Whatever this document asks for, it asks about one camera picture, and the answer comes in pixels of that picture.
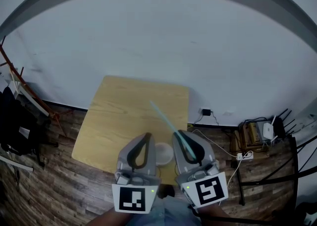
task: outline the black chair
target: black chair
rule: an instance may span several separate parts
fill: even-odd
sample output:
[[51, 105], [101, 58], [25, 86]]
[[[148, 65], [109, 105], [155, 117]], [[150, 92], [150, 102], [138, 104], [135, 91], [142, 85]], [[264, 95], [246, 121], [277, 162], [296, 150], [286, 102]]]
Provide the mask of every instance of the black chair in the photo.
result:
[[[50, 124], [46, 120], [41, 126], [37, 119], [16, 100], [9, 87], [0, 94], [0, 143], [5, 151], [18, 156], [34, 153], [40, 166], [44, 163], [40, 160], [39, 144], [49, 144], [58, 147], [58, 143], [45, 141], [45, 125]], [[23, 127], [30, 130], [28, 138], [19, 130]]]

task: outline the white cable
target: white cable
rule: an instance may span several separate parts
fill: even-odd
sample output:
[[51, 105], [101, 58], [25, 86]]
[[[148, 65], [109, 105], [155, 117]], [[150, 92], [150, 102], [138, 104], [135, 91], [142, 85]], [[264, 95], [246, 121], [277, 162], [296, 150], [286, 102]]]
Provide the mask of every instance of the white cable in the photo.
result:
[[11, 68], [9, 68], [9, 71], [10, 71], [10, 74], [11, 74], [11, 77], [12, 77], [12, 81], [13, 81], [15, 90], [16, 90], [16, 92], [19, 94], [19, 90], [18, 90], [18, 88], [17, 88], [17, 86], [16, 86], [16, 84], [15, 84], [15, 80], [14, 80], [14, 77], [13, 77], [13, 74], [12, 74], [12, 71], [11, 71]]
[[233, 176], [235, 175], [235, 173], [237, 172], [237, 170], [238, 170], [238, 168], [239, 168], [241, 162], [243, 161], [244, 157], [245, 157], [249, 152], [252, 153], [252, 151], [250, 150], [250, 151], [248, 151], [248, 152], [241, 158], [240, 163], [238, 164], [238, 167], [236, 168], [236, 170], [234, 171], [234, 173], [231, 175], [231, 177], [230, 177], [230, 179], [229, 179], [229, 181], [228, 181], [228, 183], [227, 183], [227, 188], [228, 188], [228, 186], [229, 186], [229, 183], [230, 183], [232, 177], [233, 177]]
[[232, 156], [232, 157], [237, 158], [236, 156], [234, 156], [234, 155], [228, 153], [225, 149], [223, 149], [222, 147], [220, 147], [217, 143], [215, 143], [214, 141], [212, 141], [212, 140], [210, 140], [209, 138], [207, 138], [200, 130], [195, 129], [194, 131], [192, 131], [192, 133], [195, 132], [195, 131], [200, 132], [207, 140], [211, 141], [211, 142], [214, 143], [216, 146], [218, 146], [219, 148], [221, 148], [221, 149], [222, 149], [224, 152], [226, 152], [229, 156]]

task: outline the power adapter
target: power adapter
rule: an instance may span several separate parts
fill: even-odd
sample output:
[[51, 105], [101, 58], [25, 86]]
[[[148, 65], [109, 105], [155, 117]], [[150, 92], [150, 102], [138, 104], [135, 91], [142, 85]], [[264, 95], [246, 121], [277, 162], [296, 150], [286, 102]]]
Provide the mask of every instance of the power adapter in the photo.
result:
[[203, 116], [211, 116], [211, 110], [210, 109], [202, 109], [202, 115]]

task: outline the light wood tabletop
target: light wood tabletop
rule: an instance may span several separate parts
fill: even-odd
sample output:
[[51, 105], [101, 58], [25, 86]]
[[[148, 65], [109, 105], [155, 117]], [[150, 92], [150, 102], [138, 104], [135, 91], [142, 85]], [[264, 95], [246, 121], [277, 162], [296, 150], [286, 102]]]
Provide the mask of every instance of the light wood tabletop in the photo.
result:
[[[152, 108], [153, 101], [177, 129], [186, 130], [187, 87], [106, 76], [85, 116], [72, 157], [114, 173], [118, 154], [133, 138], [149, 132], [172, 146], [172, 131]], [[175, 160], [157, 169], [164, 184], [174, 181]]]

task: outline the white wall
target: white wall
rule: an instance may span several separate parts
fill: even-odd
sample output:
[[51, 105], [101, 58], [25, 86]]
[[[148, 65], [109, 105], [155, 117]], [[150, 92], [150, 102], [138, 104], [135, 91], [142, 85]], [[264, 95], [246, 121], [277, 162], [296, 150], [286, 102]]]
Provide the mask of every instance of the white wall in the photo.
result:
[[[0, 22], [21, 1], [0, 0]], [[26, 22], [4, 49], [43, 99], [80, 108], [104, 75], [190, 87], [189, 122], [200, 107], [221, 125], [237, 125], [301, 110], [317, 96], [316, 53], [229, 0], [71, 0]]]

